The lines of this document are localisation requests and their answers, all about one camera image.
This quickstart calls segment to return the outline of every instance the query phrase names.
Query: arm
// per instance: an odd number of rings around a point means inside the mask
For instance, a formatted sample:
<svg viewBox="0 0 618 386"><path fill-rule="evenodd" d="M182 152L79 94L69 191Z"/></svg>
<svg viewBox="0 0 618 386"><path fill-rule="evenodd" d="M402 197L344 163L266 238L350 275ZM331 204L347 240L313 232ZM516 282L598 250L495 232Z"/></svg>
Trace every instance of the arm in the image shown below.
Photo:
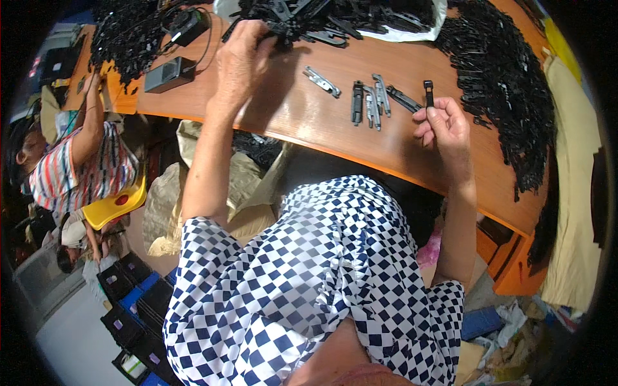
<svg viewBox="0 0 618 386"><path fill-rule="evenodd" d="M83 119L82 130L73 138L72 162L73 167L81 166L92 157L101 147L103 140L103 103L99 97L99 83L101 78L94 73L86 81L84 88L86 95L86 113Z"/></svg>
<svg viewBox="0 0 618 386"><path fill-rule="evenodd" d="M86 98L83 99L82 105L79 107L79 111L77 111L77 117L75 118L74 127L76 128L82 127L85 119L86 119Z"/></svg>
<svg viewBox="0 0 618 386"><path fill-rule="evenodd" d="M208 101L204 124L182 197L183 220L209 217L227 225L227 187L232 156L232 124L268 68L276 38L258 45L268 31L264 22L243 20L217 52L220 87Z"/></svg>
<svg viewBox="0 0 618 386"><path fill-rule="evenodd" d="M435 140L451 180L432 285L457 280L466 288L476 259L476 183L470 157L470 125L453 98L436 98L434 105L414 114L414 119L426 119L414 135L423 138L423 146L431 146Z"/></svg>
<svg viewBox="0 0 618 386"><path fill-rule="evenodd" d="M90 242L90 246L92 247L92 259L97 263L101 262L101 251L99 251L99 243L96 241L95 231L92 229L88 221L83 221L84 226L86 227L86 236L88 237L88 242Z"/></svg>

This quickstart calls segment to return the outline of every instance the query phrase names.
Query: table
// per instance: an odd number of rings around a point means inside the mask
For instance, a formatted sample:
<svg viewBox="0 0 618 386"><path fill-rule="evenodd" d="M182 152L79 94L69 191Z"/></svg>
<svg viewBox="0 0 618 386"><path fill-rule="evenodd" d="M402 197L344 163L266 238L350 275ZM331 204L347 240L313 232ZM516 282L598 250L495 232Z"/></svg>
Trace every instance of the table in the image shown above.
<svg viewBox="0 0 618 386"><path fill-rule="evenodd" d="M546 40L536 30L521 8L513 0L493 0L501 11L508 13L522 31L535 54L542 58L541 48ZM221 35L227 22L212 15L210 48L197 66L195 81L162 94L144 93L143 77L129 85L125 95L119 86L119 75L108 76L111 110L123 114L152 114L181 119L201 120L207 100L217 88L214 54L222 46ZM72 77L65 109L76 109L83 92L76 93L74 85L87 73L93 26L87 26L82 55ZM197 60L208 43L209 33L199 36L187 47L178 47L161 56L153 68L176 56ZM310 65L342 90L334 99L302 74ZM323 43L295 43L292 52L274 58L271 71L253 101L239 115L235 128L262 133L281 140L344 157L374 167L404 180L446 195L448 186L442 164L435 151L423 149L412 133L417 127L408 110L391 100L392 116L383 117L381 132L368 128L366 119L355 127L350 121L352 83L372 82L371 74L380 73L384 81L424 103L423 80L434 83L435 96L462 95L457 88L457 73L448 58L431 47L430 43L388 43L372 38L350 40L347 48L335 48ZM514 202L515 175L503 162L497 130L475 125L466 113L472 133L472 158L478 190L478 209L526 238L530 237L546 197L546 185L535 195L526 192Z"/></svg>

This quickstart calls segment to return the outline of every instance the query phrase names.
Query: finger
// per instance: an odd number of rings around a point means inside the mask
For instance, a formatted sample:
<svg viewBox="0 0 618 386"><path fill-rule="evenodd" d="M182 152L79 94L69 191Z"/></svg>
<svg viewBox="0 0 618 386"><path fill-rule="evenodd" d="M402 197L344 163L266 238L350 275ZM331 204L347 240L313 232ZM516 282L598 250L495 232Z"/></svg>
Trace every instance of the finger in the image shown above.
<svg viewBox="0 0 618 386"><path fill-rule="evenodd" d="M433 142L434 133L432 130L428 131L423 135L423 147L429 146Z"/></svg>
<svg viewBox="0 0 618 386"><path fill-rule="evenodd" d="M269 31L268 26L262 20L248 20L243 30L243 39L248 45L257 47L257 41Z"/></svg>
<svg viewBox="0 0 618 386"><path fill-rule="evenodd" d="M412 114L412 118L414 118L414 120L427 119L427 110L423 107L419 111L416 111L414 114Z"/></svg>
<svg viewBox="0 0 618 386"><path fill-rule="evenodd" d="M463 117L464 112L459 107L459 103L452 97L434 98L433 104L438 109L444 109L449 117Z"/></svg>
<svg viewBox="0 0 618 386"><path fill-rule="evenodd" d="M427 107L427 121L436 134L436 139L440 140L448 134L449 129L446 127L446 121L435 107Z"/></svg>
<svg viewBox="0 0 618 386"><path fill-rule="evenodd" d="M418 126L418 128L414 131L414 136L417 138L423 138L426 132L431 131L431 125L429 122L424 121L422 124Z"/></svg>
<svg viewBox="0 0 618 386"><path fill-rule="evenodd" d="M449 118L449 115L446 113L445 110L443 110L443 109L436 109L436 110L438 110L439 114L442 116L442 118L444 118L444 120L447 120ZM425 120L425 119L427 119L427 109L425 109L423 107L419 111L416 111L412 115L412 118L414 120Z"/></svg>
<svg viewBox="0 0 618 386"><path fill-rule="evenodd" d="M272 36L268 39L264 39L258 46L258 52L255 55L255 59L260 67L264 67L268 60L268 56L274 49L274 45L277 44L277 37Z"/></svg>
<svg viewBox="0 0 618 386"><path fill-rule="evenodd" d="M230 35L230 38L227 40L226 44L237 41L239 37L243 35L243 31L246 29L247 23L249 23L249 20L239 21L236 27L234 27L234 31L232 31L232 34Z"/></svg>

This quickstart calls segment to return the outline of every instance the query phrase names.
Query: black crate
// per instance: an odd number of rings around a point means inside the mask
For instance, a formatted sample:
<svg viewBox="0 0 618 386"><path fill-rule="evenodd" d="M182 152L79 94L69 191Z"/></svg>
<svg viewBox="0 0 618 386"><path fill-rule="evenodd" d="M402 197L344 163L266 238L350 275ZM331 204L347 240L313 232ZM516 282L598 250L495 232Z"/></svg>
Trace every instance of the black crate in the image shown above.
<svg viewBox="0 0 618 386"><path fill-rule="evenodd" d="M127 278L118 266L111 266L105 271L96 275L99 279L101 288L105 295L113 301L118 302L133 290L133 283Z"/></svg>
<svg viewBox="0 0 618 386"><path fill-rule="evenodd" d="M133 285L142 283L153 273L153 270L133 252L127 253L114 264L122 269Z"/></svg>
<svg viewBox="0 0 618 386"><path fill-rule="evenodd" d="M174 287L164 279L157 280L148 291L144 292L141 300L146 303L161 320L165 318L169 301L172 299Z"/></svg>
<svg viewBox="0 0 618 386"><path fill-rule="evenodd" d="M171 385L180 382L167 361L167 352L162 337L144 335L133 346L131 352L165 382Z"/></svg>
<svg viewBox="0 0 618 386"><path fill-rule="evenodd" d="M110 312L101 317L101 322L112 334L116 343L125 349L133 347L135 342L145 333L135 319L118 306L114 306Z"/></svg>
<svg viewBox="0 0 618 386"><path fill-rule="evenodd" d="M137 316L144 323L149 333L157 337L163 336L163 319L142 299L137 301Z"/></svg>
<svg viewBox="0 0 618 386"><path fill-rule="evenodd" d="M122 360L128 355L131 355L131 353L129 353L127 350L122 350L120 354L118 354L118 356L112 361L112 364L116 369L118 369L118 371L122 373L123 376L125 376L125 378L129 380L129 382L131 382L135 386L141 385L142 382L144 382L144 380L150 375L150 370L146 368L146 370L142 372L137 378L133 378L131 375L127 374L127 372L124 371L124 369L122 368Z"/></svg>

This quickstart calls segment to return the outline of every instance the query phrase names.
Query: right hand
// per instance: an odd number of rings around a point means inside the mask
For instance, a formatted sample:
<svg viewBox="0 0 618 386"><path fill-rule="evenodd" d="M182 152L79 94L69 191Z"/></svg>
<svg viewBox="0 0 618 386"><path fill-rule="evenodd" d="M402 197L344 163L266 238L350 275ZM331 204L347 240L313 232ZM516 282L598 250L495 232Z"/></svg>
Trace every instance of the right hand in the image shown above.
<svg viewBox="0 0 618 386"><path fill-rule="evenodd" d="M454 184L474 181L470 157L470 125L453 98L435 98L435 107L414 113L415 120L423 122L414 136L423 139L423 146L431 146L434 139L446 172Z"/></svg>
<svg viewBox="0 0 618 386"><path fill-rule="evenodd" d="M268 70L268 56L275 36L258 40L268 32L261 20L242 20L227 43L217 51L219 85L217 97L224 105L240 109L249 99Z"/></svg>

